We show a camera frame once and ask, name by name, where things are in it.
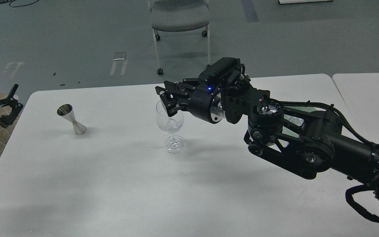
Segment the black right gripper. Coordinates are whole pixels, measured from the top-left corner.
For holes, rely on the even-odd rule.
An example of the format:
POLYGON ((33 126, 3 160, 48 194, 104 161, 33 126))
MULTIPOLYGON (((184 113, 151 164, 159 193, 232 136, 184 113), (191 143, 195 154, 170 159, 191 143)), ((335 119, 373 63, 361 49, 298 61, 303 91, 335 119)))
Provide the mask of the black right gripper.
POLYGON ((206 79, 185 78, 182 82, 164 81, 164 86, 156 86, 155 90, 169 117, 183 111, 209 123, 218 123, 225 117, 221 93, 203 86, 206 79))

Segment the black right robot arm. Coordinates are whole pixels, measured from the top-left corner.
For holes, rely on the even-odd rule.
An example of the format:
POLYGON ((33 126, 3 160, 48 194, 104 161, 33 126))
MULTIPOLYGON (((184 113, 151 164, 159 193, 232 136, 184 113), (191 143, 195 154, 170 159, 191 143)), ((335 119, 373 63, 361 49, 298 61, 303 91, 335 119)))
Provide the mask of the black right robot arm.
POLYGON ((209 123, 238 123, 247 115, 244 141, 251 154, 304 179, 334 169, 361 184, 345 199, 379 223, 379 144, 359 135, 334 105, 278 101, 251 85, 238 58, 223 57, 198 78, 156 87, 166 114, 186 111, 209 123))

